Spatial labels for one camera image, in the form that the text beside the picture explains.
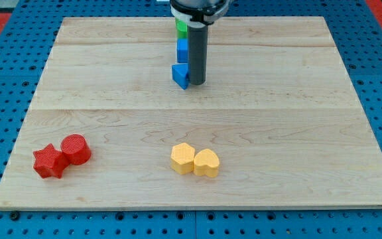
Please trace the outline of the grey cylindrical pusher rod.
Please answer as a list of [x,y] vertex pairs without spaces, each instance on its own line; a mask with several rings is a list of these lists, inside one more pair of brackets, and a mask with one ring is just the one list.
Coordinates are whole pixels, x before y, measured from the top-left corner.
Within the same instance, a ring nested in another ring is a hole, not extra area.
[[188,79],[193,85],[206,81],[208,27],[188,27]]

